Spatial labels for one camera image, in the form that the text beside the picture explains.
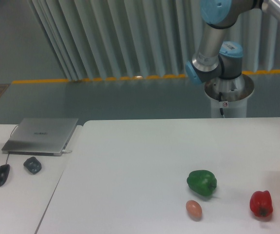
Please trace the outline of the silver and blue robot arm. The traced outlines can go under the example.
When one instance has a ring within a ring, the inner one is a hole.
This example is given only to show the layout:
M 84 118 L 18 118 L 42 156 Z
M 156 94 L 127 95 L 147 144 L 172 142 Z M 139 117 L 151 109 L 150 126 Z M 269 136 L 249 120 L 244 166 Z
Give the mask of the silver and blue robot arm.
M 198 50 L 186 63 L 186 72 L 195 84 L 214 78 L 236 79 L 242 74 L 242 54 L 222 53 L 226 33 L 240 14 L 261 9 L 280 22 L 280 0 L 203 0 L 200 11 L 206 22 Z

